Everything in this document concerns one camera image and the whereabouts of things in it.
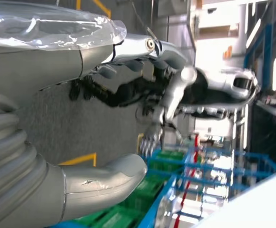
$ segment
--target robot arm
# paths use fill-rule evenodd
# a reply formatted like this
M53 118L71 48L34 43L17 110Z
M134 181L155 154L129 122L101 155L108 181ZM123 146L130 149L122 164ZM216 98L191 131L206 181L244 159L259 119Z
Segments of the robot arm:
M163 98L154 108L153 123L144 135L139 148L142 155L152 155L163 133L163 123L172 121L184 89L194 83L196 78L197 71L192 66L187 66L172 76Z

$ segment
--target flexible duct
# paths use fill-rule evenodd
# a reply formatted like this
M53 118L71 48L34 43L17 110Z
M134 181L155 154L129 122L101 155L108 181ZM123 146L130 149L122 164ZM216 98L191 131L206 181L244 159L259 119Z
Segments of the flexible duct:
M129 196L145 175L129 154L104 168L46 163L18 130L13 111L35 92L86 75L112 46L85 51L17 51L0 47L0 228L43 228L108 208Z

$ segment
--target gray floor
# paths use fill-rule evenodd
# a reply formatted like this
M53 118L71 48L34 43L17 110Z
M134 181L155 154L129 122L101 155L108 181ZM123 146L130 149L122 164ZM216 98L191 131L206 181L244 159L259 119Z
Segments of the gray floor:
M123 21L128 32L143 32L130 5L116 6L113 0L102 2L112 10L113 19ZM74 1L69 0L61 0L60 4L75 6ZM103 14L92 0L82 0L82 9ZM147 13L138 5L138 9ZM146 68L146 72L150 71L150 66ZM119 67L118 72L113 80L97 80L116 90L122 82L138 76L126 67ZM145 128L136 123L135 106L111 109L95 99L86 102L82 98L70 102L68 89L69 85L65 84L39 92L30 106L18 111L20 127L27 130L29 140L48 162L60 163L96 152L97 165L101 166L121 154L135 152L137 136Z

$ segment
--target ceiling light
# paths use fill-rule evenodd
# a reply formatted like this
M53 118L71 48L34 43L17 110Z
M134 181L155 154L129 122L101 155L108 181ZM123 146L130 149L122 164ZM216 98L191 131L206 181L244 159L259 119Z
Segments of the ceiling light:
M274 61L274 70L272 73L272 90L276 91L276 58Z
M246 43L246 48L249 48L249 46L250 46L251 42L252 42L256 34L260 28L260 26L261 26L261 19L259 19L259 21L256 24L256 26L253 28L251 34L248 37L247 42Z

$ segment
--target blue metal frame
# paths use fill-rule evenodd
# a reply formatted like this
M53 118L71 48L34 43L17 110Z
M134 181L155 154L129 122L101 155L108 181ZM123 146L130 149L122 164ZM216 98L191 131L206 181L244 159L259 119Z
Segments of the blue metal frame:
M262 65L262 89L270 87L270 75L272 59L272 24L265 25L259 37L254 42L251 48L246 54L243 61L243 67L248 68L249 58L264 40L264 60Z

